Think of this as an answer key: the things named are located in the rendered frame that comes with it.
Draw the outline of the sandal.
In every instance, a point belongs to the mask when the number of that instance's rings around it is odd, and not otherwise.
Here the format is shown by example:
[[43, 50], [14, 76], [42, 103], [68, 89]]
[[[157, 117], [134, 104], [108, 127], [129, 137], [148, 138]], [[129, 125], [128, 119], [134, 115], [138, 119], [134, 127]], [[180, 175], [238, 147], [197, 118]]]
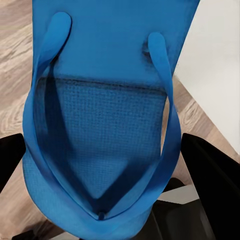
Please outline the sandal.
[[145, 225], [180, 156], [172, 78], [200, 1], [32, 0], [22, 169], [64, 231], [129, 240]]

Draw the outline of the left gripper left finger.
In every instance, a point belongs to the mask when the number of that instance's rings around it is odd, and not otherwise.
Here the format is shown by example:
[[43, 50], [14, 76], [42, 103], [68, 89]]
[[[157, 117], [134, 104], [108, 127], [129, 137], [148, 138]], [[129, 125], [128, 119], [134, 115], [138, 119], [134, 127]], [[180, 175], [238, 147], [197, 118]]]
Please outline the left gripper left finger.
[[0, 193], [26, 153], [22, 133], [0, 138]]

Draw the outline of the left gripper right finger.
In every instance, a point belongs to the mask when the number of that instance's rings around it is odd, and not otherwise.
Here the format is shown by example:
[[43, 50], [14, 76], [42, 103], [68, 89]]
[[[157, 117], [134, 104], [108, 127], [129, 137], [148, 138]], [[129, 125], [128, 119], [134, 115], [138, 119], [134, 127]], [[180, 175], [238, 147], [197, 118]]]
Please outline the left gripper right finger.
[[188, 133], [180, 150], [216, 240], [240, 240], [240, 163]]

